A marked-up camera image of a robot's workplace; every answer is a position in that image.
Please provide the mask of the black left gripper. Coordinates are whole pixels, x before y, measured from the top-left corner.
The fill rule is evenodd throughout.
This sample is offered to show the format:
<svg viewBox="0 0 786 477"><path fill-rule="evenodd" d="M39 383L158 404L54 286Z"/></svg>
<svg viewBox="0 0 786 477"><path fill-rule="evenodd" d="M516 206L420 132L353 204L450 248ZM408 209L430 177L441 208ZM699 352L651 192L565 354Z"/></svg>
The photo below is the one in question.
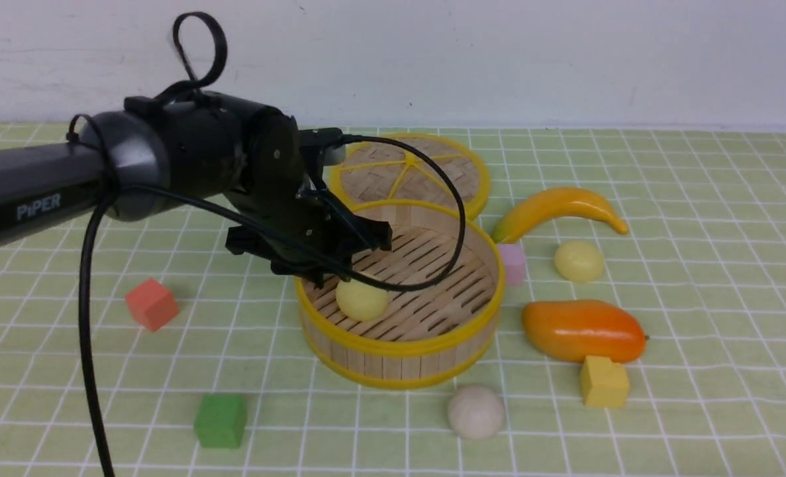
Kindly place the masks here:
<svg viewBox="0 0 786 477"><path fill-rule="evenodd" d="M260 224L228 230L225 248L270 263L275 275L295 276L323 287L335 272L321 256L341 264L364 250L392 250L387 221L354 214L323 180L326 167L313 167L299 151L295 118L271 106L231 106L238 118L244 167L226 198Z"/></svg>

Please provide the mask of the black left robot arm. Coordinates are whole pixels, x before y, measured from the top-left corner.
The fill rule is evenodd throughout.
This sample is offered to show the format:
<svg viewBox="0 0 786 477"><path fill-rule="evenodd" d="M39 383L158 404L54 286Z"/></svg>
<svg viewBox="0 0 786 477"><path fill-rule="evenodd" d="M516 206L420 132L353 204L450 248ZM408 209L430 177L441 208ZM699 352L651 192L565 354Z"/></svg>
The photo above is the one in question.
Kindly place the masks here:
<svg viewBox="0 0 786 477"><path fill-rule="evenodd" d="M389 223L353 214L321 178L344 159L338 128L299 130L279 109L215 91L171 103L129 97L60 144L0 149L0 246L94 209L110 187L218 194L249 221L226 249L268 260L272 272L321 285L368 250L388 251Z"/></svg>

